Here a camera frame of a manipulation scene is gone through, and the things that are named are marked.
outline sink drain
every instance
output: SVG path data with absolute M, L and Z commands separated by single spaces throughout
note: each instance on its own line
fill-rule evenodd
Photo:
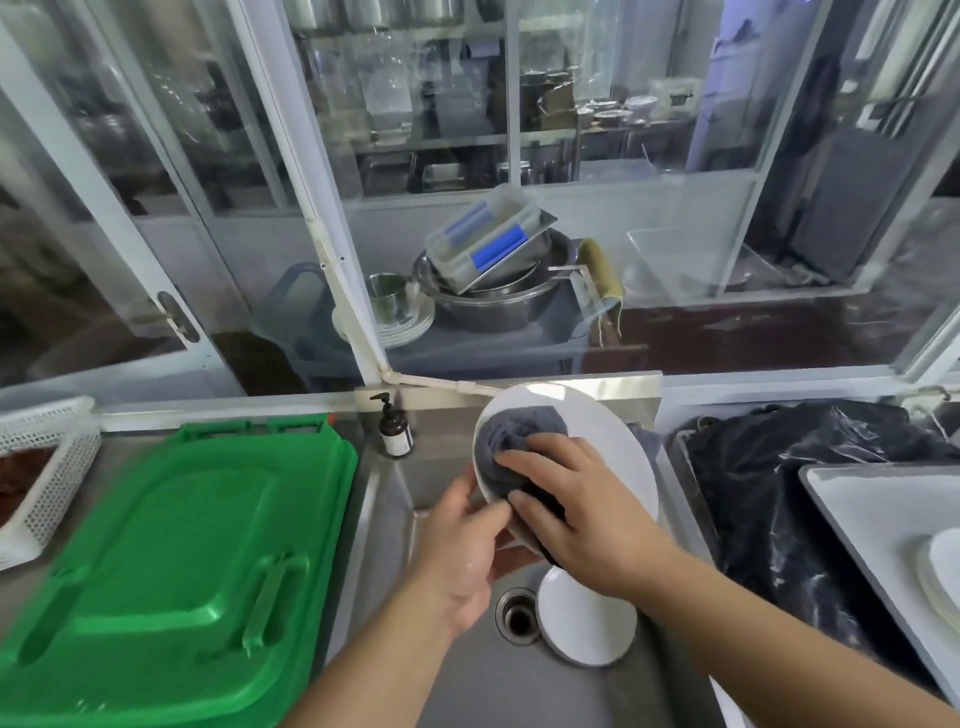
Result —
M 537 624 L 537 595 L 516 587 L 503 593 L 496 602 L 496 628 L 507 642 L 525 647 L 540 637 Z

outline green container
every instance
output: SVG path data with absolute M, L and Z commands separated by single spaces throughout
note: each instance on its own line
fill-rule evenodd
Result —
M 0 725 L 283 717 L 308 679 L 357 456 L 325 415 L 251 429 L 188 425 L 118 480 L 0 647 Z

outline white tray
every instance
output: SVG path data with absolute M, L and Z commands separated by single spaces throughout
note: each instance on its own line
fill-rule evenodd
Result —
M 0 570 L 33 561 L 50 543 L 100 448 L 93 399 L 77 397 L 0 417 L 0 450 L 57 446 L 30 492 L 0 527 Z
M 807 466 L 800 478 L 954 707 L 960 633 L 917 577 L 931 536 L 960 526 L 960 465 Z

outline stainless steel sink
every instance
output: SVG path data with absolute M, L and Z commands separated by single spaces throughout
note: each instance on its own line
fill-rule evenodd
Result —
M 414 452 L 401 460 L 373 446 L 363 454 L 359 473 L 366 490 L 353 503 L 359 511 L 355 537 L 348 554 L 345 549 L 341 554 L 346 571 L 327 661 L 402 575 L 418 523 L 468 458 L 472 425 L 463 432 L 420 433 Z M 664 524 L 676 533 L 668 497 L 676 494 L 665 494 L 662 483 L 660 491 Z M 420 726 L 724 725 L 709 680 L 696 671 L 684 646 L 643 615 L 630 651 L 611 667 L 575 667 L 543 638 L 528 646 L 509 642 L 497 627 L 497 602 L 518 587 L 535 593 L 547 569 L 528 567 L 494 585 L 491 608 L 444 661 Z M 521 632 L 535 629 L 529 614 L 521 608 L 508 621 Z

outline plastic container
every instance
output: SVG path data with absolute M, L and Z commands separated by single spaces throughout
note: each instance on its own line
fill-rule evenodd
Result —
M 57 446 L 20 506 L 0 527 L 0 570 L 33 561 L 50 543 L 100 449 L 93 399 L 77 397 L 0 417 L 0 450 Z
M 357 455 L 325 414 L 257 427 L 185 425 L 117 479 L 0 646 L 0 725 L 283 718 L 309 677 Z
M 504 275 L 534 265 L 546 250 L 524 248 L 540 227 L 540 208 L 517 187 L 500 184 L 465 213 L 430 233 L 426 254 L 459 296 L 501 263 L 505 265 L 498 267 L 497 273 Z

